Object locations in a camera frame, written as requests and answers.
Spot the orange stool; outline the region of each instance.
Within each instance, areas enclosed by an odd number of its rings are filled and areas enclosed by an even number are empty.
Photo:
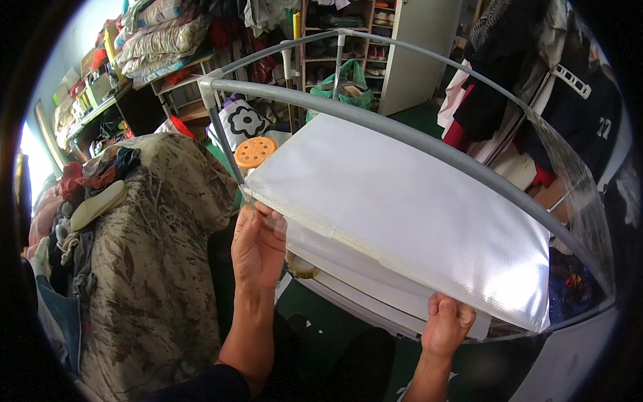
[[[276,149],[277,145],[270,138],[250,138],[237,147],[235,161],[242,169],[253,169],[261,165]]]

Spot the green floor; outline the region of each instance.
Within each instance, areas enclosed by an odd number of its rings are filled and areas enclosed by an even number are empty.
[[[390,118],[440,138],[443,128],[436,123],[438,110],[437,104],[427,103],[395,113]],[[223,153],[217,147],[209,145],[208,149],[227,165]],[[213,261],[214,244],[211,244],[209,254]],[[232,318],[232,269],[229,264],[211,264],[211,269],[224,338],[230,330]],[[277,309],[285,318],[293,313],[301,313],[311,322],[303,340],[299,361],[302,378],[310,382],[328,374],[349,341],[370,328],[369,324],[296,281],[290,283],[279,300]],[[397,391],[411,380],[421,352],[419,342],[407,338],[397,339],[396,342],[394,367],[385,397],[387,402],[397,401]],[[449,382],[449,400],[507,401],[527,375],[543,342],[544,338],[541,337],[461,346],[453,360],[452,371],[458,375]]]
[[[444,128],[437,123],[439,111],[440,105],[435,102],[426,102],[425,104],[391,114],[389,118],[425,132],[434,138],[441,139]]]

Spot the folded blanket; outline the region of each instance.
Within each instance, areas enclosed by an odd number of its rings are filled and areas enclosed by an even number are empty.
[[[184,25],[191,21],[194,21],[195,12],[196,5],[189,4],[185,11],[181,12],[181,15],[176,18],[169,19],[159,24],[150,25],[146,28],[141,28],[133,34],[128,34],[125,30],[121,30],[121,32],[119,32],[118,36],[114,40],[114,47],[116,49],[120,49],[121,47],[123,47],[126,41],[134,41],[141,36],[148,35],[149,33],[165,30],[173,26]]]
[[[114,47],[120,49],[125,41],[139,28],[146,28],[181,15],[191,0],[156,0],[137,14],[130,16],[129,25],[124,25],[114,40]]]
[[[200,44],[203,41],[210,21],[210,17],[200,15],[188,24],[152,32],[135,41],[127,41],[123,51],[114,59],[114,64],[122,68],[128,60],[143,55],[188,51],[195,43]]]
[[[198,47],[199,44],[195,43],[188,51],[182,53],[161,53],[137,57],[136,59],[128,60],[123,66],[122,72],[127,78],[142,77],[192,56]]]
[[[169,73],[173,73],[175,71],[178,71],[182,69],[183,67],[187,66],[188,63],[190,62],[191,57],[186,57],[185,59],[181,59],[177,61],[176,63],[173,63],[169,66],[163,67],[157,71],[153,71],[152,73],[149,73],[147,75],[143,75],[141,77],[136,77],[132,81],[132,88],[138,89],[146,84],[149,84],[150,82],[156,80],[159,77],[162,77],[163,75],[168,75]]]

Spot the plastic bag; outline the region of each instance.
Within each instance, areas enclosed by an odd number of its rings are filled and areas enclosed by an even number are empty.
[[[250,138],[262,136],[270,123],[248,103],[241,99],[232,102],[219,112],[219,118],[226,132],[226,138],[232,152],[237,146]],[[208,126],[208,132],[215,133],[212,123]],[[219,141],[215,145],[223,149]]]
[[[340,80],[343,78],[348,78],[349,74],[352,73],[352,79],[350,81],[361,84],[363,87],[368,87],[366,85],[366,79],[364,78],[364,72],[359,67],[359,63],[355,59],[350,59],[344,63],[340,69]],[[329,75],[321,84],[318,84],[316,87],[311,89],[311,94],[317,96],[323,96],[324,98],[332,98],[332,91],[322,90],[322,86],[326,84],[331,84],[335,81],[335,74]],[[369,89],[368,91],[362,93],[357,98],[351,98],[346,95],[339,94],[340,102],[345,104],[361,107],[362,109],[369,110],[370,103],[373,100],[373,92]],[[306,114],[306,123],[310,122],[319,112],[314,110],[308,110]]]

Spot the curved metal pole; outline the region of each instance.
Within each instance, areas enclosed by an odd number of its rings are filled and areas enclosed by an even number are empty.
[[[263,59],[264,57],[267,56],[272,56],[275,53],[279,53],[280,51],[284,49],[289,49],[289,48],[294,48],[295,46],[308,43],[308,42],[314,42],[317,41],[318,39],[324,39],[324,38],[330,38],[333,36],[337,36],[338,33],[337,31],[326,31],[326,32],[320,32],[320,33],[315,33],[314,35],[306,36],[303,38],[295,39],[293,41],[288,41],[286,43],[280,43],[276,44],[274,46],[271,46],[269,48],[256,51],[255,53],[252,53],[251,55],[245,56],[237,61],[233,61],[232,63],[228,64],[227,66],[224,66],[221,68],[221,76],[224,76],[228,73],[232,73],[234,71],[237,71],[241,67],[245,67],[248,64],[254,63],[258,60]]]
[[[442,141],[408,127],[405,124],[396,122],[393,119],[381,116],[380,114],[302,91],[293,91],[282,87],[255,84],[252,82],[218,80],[216,78],[203,78],[199,82],[199,85],[209,86],[214,90],[244,93],[298,105],[306,109],[314,109],[321,113],[326,113],[379,132],[451,165],[508,199],[518,208],[521,208],[537,220],[537,222],[542,224],[556,237],[560,238],[561,241],[573,251],[576,257],[585,264],[590,272],[592,272],[596,281],[602,287],[604,286],[603,289],[605,292],[611,294],[612,288],[608,285],[609,282],[604,276],[604,273],[599,269],[574,235],[572,235],[562,223],[553,215],[550,215],[539,203],[535,202],[533,198],[505,178]]]
[[[452,67],[455,67],[455,68],[457,68],[459,70],[462,70],[462,71],[466,72],[467,74],[471,75],[472,77],[477,78],[481,82],[484,82],[485,84],[487,84],[488,86],[492,87],[496,91],[498,91],[501,94],[505,95],[509,100],[511,100],[512,102],[514,102],[515,104],[517,104],[521,108],[523,108],[523,109],[529,108],[528,105],[525,102],[523,102],[522,100],[518,99],[514,94],[512,94],[508,90],[504,89],[503,87],[499,86],[498,84],[496,84],[492,80],[488,79],[487,77],[483,76],[480,73],[477,73],[477,72],[473,71],[470,68],[467,68],[467,67],[461,65],[460,63],[457,63],[457,62],[455,62],[455,61],[453,61],[453,60],[451,60],[451,59],[449,59],[447,57],[439,55],[438,53],[432,52],[432,51],[427,50],[427,49],[422,49],[422,48],[420,48],[418,46],[415,46],[415,45],[412,45],[412,44],[396,41],[395,39],[391,39],[391,38],[387,38],[387,37],[383,37],[383,36],[378,36],[378,35],[372,35],[371,33],[348,30],[348,29],[345,29],[345,28],[339,28],[339,29],[334,30],[334,31],[326,31],[326,32],[321,32],[321,33],[315,33],[314,35],[310,35],[310,36],[306,36],[306,37],[303,37],[303,38],[295,39],[295,40],[289,41],[287,43],[277,44],[277,45],[274,45],[274,46],[272,46],[270,48],[266,48],[266,49],[260,50],[260,51],[258,51],[256,53],[252,53],[251,55],[245,56],[245,57],[243,57],[243,58],[241,58],[241,59],[239,59],[239,60],[237,60],[235,62],[232,62],[232,63],[228,64],[225,67],[222,67],[221,68],[221,72],[222,72],[221,76],[226,75],[228,73],[232,73],[233,71],[236,71],[236,70],[240,69],[241,67],[245,67],[248,64],[251,64],[251,63],[254,63],[254,62],[256,62],[256,61],[258,61],[260,59],[263,59],[266,56],[270,56],[270,55],[274,55],[275,53],[279,53],[280,51],[282,51],[284,49],[292,48],[293,46],[297,46],[297,45],[308,43],[308,42],[313,42],[313,41],[316,41],[318,39],[324,39],[324,38],[329,38],[329,37],[338,36],[338,35],[348,35],[348,36],[356,36],[356,37],[360,37],[360,38],[376,39],[376,40],[378,40],[380,42],[389,43],[389,44],[392,44],[392,45],[395,45],[395,46],[399,46],[400,48],[409,49],[411,51],[416,51],[417,53],[429,56],[429,57],[431,57],[433,59],[440,60],[441,62],[444,62],[444,63],[448,64],[449,66],[452,66]]]
[[[446,64],[448,64],[448,65],[450,65],[452,67],[455,67],[455,68],[457,68],[459,70],[462,70],[465,73],[471,75],[472,77],[475,77],[478,80],[484,82],[485,84],[487,84],[488,86],[492,87],[496,91],[498,91],[501,94],[505,95],[510,101],[514,102],[515,104],[517,104],[521,108],[523,108],[523,109],[528,109],[529,108],[529,106],[525,102],[523,102],[520,99],[518,99],[516,97],[516,95],[512,94],[508,90],[506,90],[503,87],[499,86],[498,84],[496,84],[492,80],[488,79],[487,77],[483,76],[480,73],[477,73],[477,72],[473,71],[470,68],[467,68],[467,67],[461,65],[460,63],[457,63],[457,62],[455,62],[455,61],[453,61],[453,60],[451,60],[451,59],[449,59],[449,58],[447,58],[445,56],[439,55],[438,53],[432,52],[432,51],[427,50],[427,49],[422,49],[422,48],[420,48],[420,47],[418,47],[416,45],[413,45],[413,44],[408,44],[408,43],[405,43],[405,42],[396,41],[395,39],[391,39],[391,38],[387,38],[387,37],[383,37],[383,36],[378,36],[378,35],[372,35],[371,33],[353,31],[352,35],[356,36],[356,37],[360,37],[360,38],[375,39],[375,40],[378,40],[380,42],[390,43],[390,44],[398,46],[400,48],[416,51],[417,53],[429,56],[429,57],[431,57],[433,59],[440,60],[441,62],[444,62],[444,63],[446,63]]]

